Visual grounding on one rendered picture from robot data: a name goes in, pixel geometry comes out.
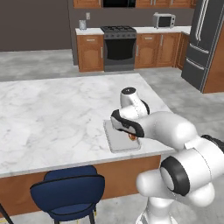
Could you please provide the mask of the silver microwave oven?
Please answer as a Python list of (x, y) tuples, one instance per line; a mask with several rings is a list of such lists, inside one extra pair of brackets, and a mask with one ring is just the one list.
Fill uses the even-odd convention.
[(159, 28), (173, 28), (175, 25), (176, 16), (170, 13), (155, 12), (152, 17), (153, 26)]

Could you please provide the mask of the wide wooden base cupboard run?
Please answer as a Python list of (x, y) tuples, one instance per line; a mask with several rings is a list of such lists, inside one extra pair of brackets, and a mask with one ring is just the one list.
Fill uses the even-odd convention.
[(183, 69), (189, 35), (183, 32), (145, 33), (136, 38), (135, 68)]

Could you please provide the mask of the grey rectangular plate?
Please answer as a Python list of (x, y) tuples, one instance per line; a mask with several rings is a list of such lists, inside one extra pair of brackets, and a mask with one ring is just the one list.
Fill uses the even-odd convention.
[(141, 148), (139, 140), (131, 140), (127, 133), (112, 127), (110, 120), (103, 121), (103, 128), (108, 140), (108, 146), (113, 153), (138, 151)]

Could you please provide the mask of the wooden island counter base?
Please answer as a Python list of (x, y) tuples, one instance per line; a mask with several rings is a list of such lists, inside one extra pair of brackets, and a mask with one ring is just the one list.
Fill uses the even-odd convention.
[[(160, 155), (140, 157), (103, 164), (95, 164), (97, 172), (105, 178), (103, 199), (137, 193), (136, 178), (141, 172), (157, 169)], [(8, 215), (39, 211), (30, 194), (30, 187), (42, 181), (46, 172), (0, 178), (0, 203)]]

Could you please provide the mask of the black range hood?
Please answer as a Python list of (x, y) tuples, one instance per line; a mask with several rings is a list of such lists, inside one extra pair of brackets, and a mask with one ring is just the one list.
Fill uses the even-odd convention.
[(102, 0), (103, 8), (135, 8), (136, 0)]

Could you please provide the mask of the black chair leg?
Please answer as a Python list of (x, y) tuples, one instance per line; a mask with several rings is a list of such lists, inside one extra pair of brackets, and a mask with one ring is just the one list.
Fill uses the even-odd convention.
[(1, 203), (0, 203), (0, 213), (8, 221), (9, 224), (14, 224), (13, 221), (11, 220), (10, 216), (4, 210), (3, 206), (1, 205)]

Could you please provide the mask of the dark grey fridge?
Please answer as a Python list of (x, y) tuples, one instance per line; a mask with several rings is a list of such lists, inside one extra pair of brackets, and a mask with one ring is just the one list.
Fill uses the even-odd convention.
[(201, 93), (223, 25), (224, 0), (198, 0), (181, 77)]

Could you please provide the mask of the black oven with hob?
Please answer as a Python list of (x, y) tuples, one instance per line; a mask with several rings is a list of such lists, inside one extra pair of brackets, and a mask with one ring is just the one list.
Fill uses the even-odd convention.
[(137, 31), (128, 25), (102, 26), (104, 71), (134, 69)]

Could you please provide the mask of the wooden wall cupboards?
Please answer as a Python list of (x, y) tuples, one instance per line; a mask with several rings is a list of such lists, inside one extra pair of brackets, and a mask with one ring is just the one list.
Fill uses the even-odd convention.
[[(143, 8), (194, 8), (198, 0), (136, 0), (136, 7)], [(73, 0), (73, 7), (78, 9), (98, 9), (102, 0)]]

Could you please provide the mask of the narrow wooden base cupboard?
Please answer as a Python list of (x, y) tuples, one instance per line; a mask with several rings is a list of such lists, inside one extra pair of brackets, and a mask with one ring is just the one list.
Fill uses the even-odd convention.
[(80, 72), (103, 70), (103, 36), (78, 35), (77, 54)]

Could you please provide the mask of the wooden fridge side panel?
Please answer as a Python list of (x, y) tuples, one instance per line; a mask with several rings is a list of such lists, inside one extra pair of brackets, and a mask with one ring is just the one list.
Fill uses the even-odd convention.
[(224, 25), (216, 45), (203, 93), (224, 92)]

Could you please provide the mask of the blue upholstered chair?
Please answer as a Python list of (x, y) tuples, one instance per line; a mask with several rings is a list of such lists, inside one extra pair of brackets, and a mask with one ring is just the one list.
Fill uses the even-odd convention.
[(54, 224), (89, 217), (95, 224), (96, 204), (105, 189), (105, 178), (93, 165), (49, 171), (44, 180), (30, 187), (37, 207), (48, 213)]

